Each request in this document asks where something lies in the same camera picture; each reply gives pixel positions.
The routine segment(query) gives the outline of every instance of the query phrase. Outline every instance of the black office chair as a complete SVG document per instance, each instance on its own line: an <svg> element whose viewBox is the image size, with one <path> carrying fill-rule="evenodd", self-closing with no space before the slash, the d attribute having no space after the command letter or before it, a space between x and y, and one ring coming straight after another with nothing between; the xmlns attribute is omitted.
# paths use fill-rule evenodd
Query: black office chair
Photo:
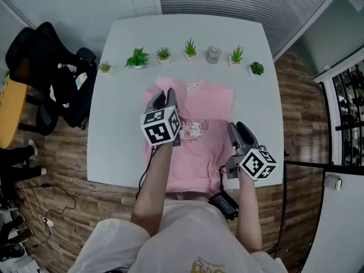
<svg viewBox="0 0 364 273"><path fill-rule="evenodd" d="M36 30L26 27L16 36L5 60L12 80L32 86L46 96L37 114L40 133L50 134L58 115L71 127L81 125L89 115L97 74L95 58L87 48L80 48L76 55L69 52L49 22ZM67 67L58 68L58 64L75 65L77 72L71 73ZM77 77L84 72L88 78L77 90L73 75ZM50 101L51 86L57 102ZM62 105L65 103L69 103L68 108Z"/></svg>

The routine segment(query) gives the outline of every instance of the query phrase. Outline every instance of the black device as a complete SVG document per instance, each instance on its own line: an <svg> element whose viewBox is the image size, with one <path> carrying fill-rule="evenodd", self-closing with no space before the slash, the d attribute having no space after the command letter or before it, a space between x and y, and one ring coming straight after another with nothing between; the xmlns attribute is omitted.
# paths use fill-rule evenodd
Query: black device
<svg viewBox="0 0 364 273"><path fill-rule="evenodd" d="M218 208L227 220L233 220L239 215L239 205L225 190L211 197L209 203Z"/></svg>

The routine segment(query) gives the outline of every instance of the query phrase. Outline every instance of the gray vase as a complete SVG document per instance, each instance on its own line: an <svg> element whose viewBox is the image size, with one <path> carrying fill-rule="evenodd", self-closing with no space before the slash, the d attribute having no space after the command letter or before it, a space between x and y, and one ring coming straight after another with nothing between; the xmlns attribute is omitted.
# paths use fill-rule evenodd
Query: gray vase
<svg viewBox="0 0 364 273"><path fill-rule="evenodd" d="M206 61L209 64L216 64L221 56L221 50L218 47L211 46L206 52Z"/></svg>

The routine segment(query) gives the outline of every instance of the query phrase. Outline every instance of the yellow table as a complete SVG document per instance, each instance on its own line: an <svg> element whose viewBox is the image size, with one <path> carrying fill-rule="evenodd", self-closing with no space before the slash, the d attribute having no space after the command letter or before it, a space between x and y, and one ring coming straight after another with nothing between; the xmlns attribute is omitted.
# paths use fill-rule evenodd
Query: yellow table
<svg viewBox="0 0 364 273"><path fill-rule="evenodd" d="M28 89L27 85L9 78L5 82L6 87L0 98L0 148L7 148L14 140Z"/></svg>

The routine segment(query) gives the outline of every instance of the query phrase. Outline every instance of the small potted plant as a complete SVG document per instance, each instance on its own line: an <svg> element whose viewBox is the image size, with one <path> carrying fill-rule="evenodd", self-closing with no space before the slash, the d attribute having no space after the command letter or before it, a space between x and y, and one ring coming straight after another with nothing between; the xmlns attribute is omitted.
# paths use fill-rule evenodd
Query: small potted plant
<svg viewBox="0 0 364 273"><path fill-rule="evenodd" d="M264 67L262 64L259 64L257 61L255 61L249 66L249 73L260 76L264 73Z"/></svg>
<svg viewBox="0 0 364 273"><path fill-rule="evenodd" d="M196 52L196 46L193 45L193 43L194 41L192 41L192 38L190 38L184 43L185 45L184 54L188 61L194 61L197 59L198 54Z"/></svg>
<svg viewBox="0 0 364 273"><path fill-rule="evenodd" d="M240 45L233 50L231 56L229 56L229 63L231 67L236 67L241 65L241 60L243 59L243 49Z"/></svg>
<svg viewBox="0 0 364 273"><path fill-rule="evenodd" d="M143 52L143 48L135 48L133 56L126 60L125 67L134 67L135 69L143 69L149 61L149 53Z"/></svg>
<svg viewBox="0 0 364 273"><path fill-rule="evenodd" d="M162 65L168 64L171 61L171 51L169 48L160 48L157 50L157 56Z"/></svg>
<svg viewBox="0 0 364 273"><path fill-rule="evenodd" d="M109 65L108 61L105 61L104 63L100 63L98 68L100 69L101 73L109 74L110 69L111 69L111 65Z"/></svg>

